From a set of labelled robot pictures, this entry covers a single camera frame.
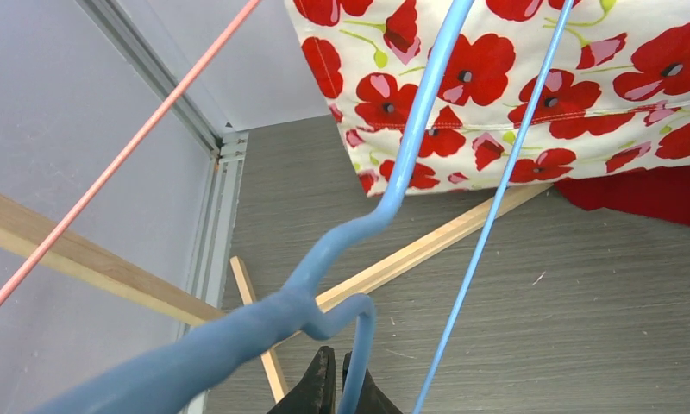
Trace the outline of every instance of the wooden slat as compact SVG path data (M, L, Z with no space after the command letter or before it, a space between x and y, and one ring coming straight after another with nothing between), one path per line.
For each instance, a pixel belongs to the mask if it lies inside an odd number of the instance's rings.
M53 221L0 194L0 248L28 257L54 227ZM41 264L190 325L224 315L70 230Z
M243 303L252 304L253 302L256 302L254 288L251 285L251 279L248 278L246 265L244 265L243 261L238 257L232 257L230 264L231 268L233 268L235 282L238 285L238 292L241 293ZM274 401L278 403L289 392L286 379L284 378L284 374L281 372L279 359L274 353L274 350L271 349L261 355L261 362L264 363L264 371L267 374L267 380L269 381L269 386L272 389Z
M550 188L550 184L513 187L505 192L498 210L503 216L533 197ZM369 293L406 273L419 263L455 244L459 240L482 229L487 219L493 198L472 208L449 223L414 241L398 252L391 254L352 278L317 296L317 304L323 311L329 311L355 293Z

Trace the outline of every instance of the green stem print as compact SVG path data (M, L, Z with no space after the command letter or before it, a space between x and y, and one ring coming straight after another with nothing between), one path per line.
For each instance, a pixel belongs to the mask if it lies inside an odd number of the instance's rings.
M370 158L370 162L371 162L371 164L373 164L374 166L379 166L379 165L380 165L380 161L378 161L378 159L375 158L375 155L374 155L374 154L383 154L383 155L385 155L386 157L393 159L394 161L396 160L396 157L397 157L396 154L391 154L391 153L388 153L387 151L383 151L383 150L381 150L381 149L374 149L373 151L371 151L371 152L368 153L368 158Z
M605 68L602 68L602 69L595 69L595 70L593 70L593 71L582 72L581 74L582 74L582 75L587 75L587 74L590 74L590 73L609 72L609 71L616 71L616 70L619 70L619 69L631 69L632 67L635 67L635 66L634 66L634 65L611 66L611 67L605 67Z
M482 181L473 181L469 180L469 189L472 191L475 190L482 190L483 188L492 188L492 187L497 187L499 183L494 182L493 180L487 180L484 179Z
M368 28L376 28L378 29L381 33L386 32L386 25L383 23L368 23L368 22L358 22L356 20L343 20L343 23L346 24L355 24L358 26L366 26Z
M530 157L530 154L528 154L528 152L530 152L530 151L543 151L543 148L541 148L541 147L521 147L520 152L517 153L517 155ZM505 151L500 156L503 158L507 158L510 156L510 154L512 154L512 153L508 153L507 151Z
M544 24L543 27L544 28L555 28L555 25L554 24ZM584 36L582 36L578 31L576 31L575 28L564 28L564 30L569 32L571 35L574 35L576 40L578 40L579 43L581 44L581 47L584 47L584 46L588 45L589 43L591 43L590 41L586 40L584 38Z
M411 73L411 72L422 71L422 70L424 70L425 68L426 68L426 66L412 67L412 68L409 69L408 71L406 71L406 72L401 72L401 73L399 73L398 75L399 75L399 76L404 76L404 75L409 74L409 73Z
M637 142L636 141L629 141L626 144L624 144L622 147L619 147L617 149L627 149L633 145L635 145Z
M375 62L375 65L379 69L383 69L384 67L386 67L386 65L388 65L388 55L382 50L378 49L378 46L376 46L374 41L371 41L367 37L363 37L359 34L348 32L347 30L340 30L340 33L342 33L343 35L354 37L359 41L365 41L366 43L370 44L375 49L375 53L373 54L373 62Z
M517 138L517 137L516 137L515 133L512 132L512 131L507 131L507 132L505 132L505 133L503 134L503 136L502 136L502 140L503 140L504 142L510 144L511 147L515 147L515 140L516 140L516 138ZM523 146L523 147L520 148L520 152L521 152L521 153L522 153L523 151L542 151L542 150L543 150L543 148L541 148L541 147L525 147L525 146ZM503 156L504 156L504 157L507 157L507 156L509 156L509 154L508 154L508 153L503 153Z
M595 164L597 162L607 162L610 157L607 156L600 156L600 157L593 157L593 158L582 158L581 160L575 161L576 164L579 165L586 165L586 164Z
M609 15L609 12L612 11L612 8L614 7L614 4L617 3L617 0L599 0L599 5L601 6L601 11L602 15L599 19L593 21L593 22L588 22L588 23L577 23L577 22L568 22L566 23L567 26L574 26L576 28L590 28L591 26L596 26L597 24L601 23L606 19L606 17ZM558 21L556 19L551 19L546 17L545 20L547 22L551 22L553 24L558 24Z
M672 119L671 121L669 121L668 123L666 123L665 126L660 129L660 134L667 134L668 132L672 131L673 130L673 127L671 125L672 123L676 123L682 119L690 117L690 110L687 110L685 108L680 108L678 110L678 112L682 112L684 115L678 116L678 117Z

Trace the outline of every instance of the poppy flower pattern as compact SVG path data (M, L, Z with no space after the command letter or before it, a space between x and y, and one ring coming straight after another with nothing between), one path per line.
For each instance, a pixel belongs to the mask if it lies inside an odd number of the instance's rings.
M421 148L418 150L418 156L421 158L429 157L432 154L448 157L456 154L467 142L467 138L456 130L461 126L460 119L448 106L439 111L436 124L451 125L453 128L432 128L424 132Z
M690 165L690 7L647 2L574 2L520 148L518 129L565 0L477 2L436 88L407 194L494 187L515 152L511 185ZM285 6L363 191L382 194L448 7Z
M655 152L666 160L682 160L690 157L690 123L665 135Z
M518 160L512 170L510 181L525 184L558 179L573 169L570 164L574 161L576 161L576 154L569 149L547 149L535 160L530 158Z
M515 49L509 39L485 34L470 44L460 34L436 95L460 106L470 98L479 106L492 104L505 92L507 72L514 62Z
M385 160L380 165L380 175L386 178L386 181L391 180L394 165L395 163L393 160ZM417 162L414 166L414 172L411 175L411 179L409 180L409 187L419 190L433 188L435 185L439 184L439 180L434 177L435 175L436 171Z
M574 82L575 76L568 71L552 69L541 91L532 123L551 122L549 132L563 140L571 140L585 133L603 135L628 122L634 114L613 114L586 117L587 110L599 99L599 84L590 81ZM516 127L523 121L530 94L536 87L533 78L518 95L524 102L508 114Z
M416 91L415 85L399 87L388 73L371 73L358 83L355 93L363 102L355 105L355 113L371 130L404 125Z
M294 0L297 12L305 19L321 26L335 26L340 14L363 16L373 0Z
M662 32L641 45L630 60L636 72L622 73L613 81L620 97L637 102L660 92L690 92L690 23Z

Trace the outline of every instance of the gray laminate floor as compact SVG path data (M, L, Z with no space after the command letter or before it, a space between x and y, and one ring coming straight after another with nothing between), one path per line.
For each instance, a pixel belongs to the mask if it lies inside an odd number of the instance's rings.
M327 229L373 208L338 140L327 117L252 133L232 254L246 261L259 296L277 290ZM393 225L347 251L322 288L490 196L407 198ZM372 294L379 322L370 369L403 412L411 412L476 238ZM227 309L240 303L233 283ZM329 341L339 361L352 335L351 327ZM278 347L291 385L319 345L297 336ZM253 361L210 393L208 413L263 414L272 405ZM499 219L423 411L690 413L690 229L588 213L554 191Z

